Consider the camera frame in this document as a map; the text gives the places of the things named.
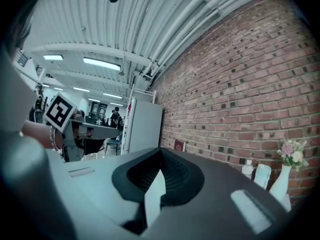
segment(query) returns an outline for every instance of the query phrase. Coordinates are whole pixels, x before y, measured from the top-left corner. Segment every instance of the ceiling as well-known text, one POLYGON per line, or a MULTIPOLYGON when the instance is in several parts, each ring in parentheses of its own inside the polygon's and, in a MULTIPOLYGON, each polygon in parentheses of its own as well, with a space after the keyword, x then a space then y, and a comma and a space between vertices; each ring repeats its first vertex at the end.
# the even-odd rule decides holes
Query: ceiling
POLYGON ((39 0, 24 49, 65 88, 88 89, 88 98, 106 102, 119 100, 103 92, 123 96, 126 104, 133 82, 145 89, 208 28, 248 1, 39 0), (204 20, 216 8, 218 14, 204 20), (48 54, 63 60, 45 60, 48 54), (85 64, 83 57, 118 64, 124 75, 85 64))

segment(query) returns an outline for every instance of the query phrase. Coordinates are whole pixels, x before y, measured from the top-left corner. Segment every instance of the corrugated ceiling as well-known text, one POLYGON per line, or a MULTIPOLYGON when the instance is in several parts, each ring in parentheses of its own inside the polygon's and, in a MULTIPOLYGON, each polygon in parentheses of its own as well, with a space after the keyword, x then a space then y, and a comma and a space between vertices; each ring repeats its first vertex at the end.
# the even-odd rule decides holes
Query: corrugated ceiling
MULTIPOLYGON (((67 88, 87 88, 94 91, 92 96, 95 97, 103 92, 129 96, 132 72, 143 74, 161 41, 193 1, 119 0, 110 3, 109 0, 39 0, 24 48, 34 61, 67 88), (62 55, 63 60, 46 61, 43 59, 46 54, 62 55), (119 64, 124 76, 115 70, 85 64, 83 57, 119 64)), ((197 17, 209 1, 197 3, 177 26, 155 60, 161 58, 179 31, 197 17)), ((235 1, 221 13, 221 17, 248 1, 235 1)), ((219 6, 218 2, 225 3, 226 0, 217 0, 214 6, 219 6)), ((208 8, 192 28, 210 12, 208 8)), ((186 47, 214 23, 206 22, 161 70, 166 70, 186 47)))

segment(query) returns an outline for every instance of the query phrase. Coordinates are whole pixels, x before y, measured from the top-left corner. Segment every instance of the brick wall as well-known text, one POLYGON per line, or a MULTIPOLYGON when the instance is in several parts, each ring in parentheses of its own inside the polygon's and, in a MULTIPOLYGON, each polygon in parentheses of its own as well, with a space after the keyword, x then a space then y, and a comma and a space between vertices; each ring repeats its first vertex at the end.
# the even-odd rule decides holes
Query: brick wall
POLYGON ((160 145, 240 170, 246 159, 281 163, 281 140, 306 140, 309 167, 291 170, 293 203, 310 192, 320 164, 320 56, 289 0, 253 0, 196 40, 153 85, 165 108, 160 145))

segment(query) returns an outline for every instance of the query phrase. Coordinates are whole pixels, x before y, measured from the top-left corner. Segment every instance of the bracelet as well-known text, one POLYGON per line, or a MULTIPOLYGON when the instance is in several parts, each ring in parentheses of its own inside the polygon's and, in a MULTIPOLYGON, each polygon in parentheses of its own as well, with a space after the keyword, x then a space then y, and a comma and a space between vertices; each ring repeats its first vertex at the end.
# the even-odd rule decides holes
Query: bracelet
POLYGON ((50 141, 51 141, 51 145, 53 147, 53 149, 55 151, 59 151, 59 148, 57 147, 57 144, 56 144, 56 128, 51 125, 50 127, 50 141))

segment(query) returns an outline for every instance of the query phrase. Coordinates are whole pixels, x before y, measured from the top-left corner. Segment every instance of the pink flower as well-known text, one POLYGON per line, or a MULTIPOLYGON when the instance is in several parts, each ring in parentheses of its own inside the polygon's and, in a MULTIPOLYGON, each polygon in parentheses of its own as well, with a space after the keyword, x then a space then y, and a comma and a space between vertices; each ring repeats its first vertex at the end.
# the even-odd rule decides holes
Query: pink flower
POLYGON ((290 143, 284 143, 281 147, 281 151, 284 155, 291 157, 291 154, 294 152, 294 148, 290 143))

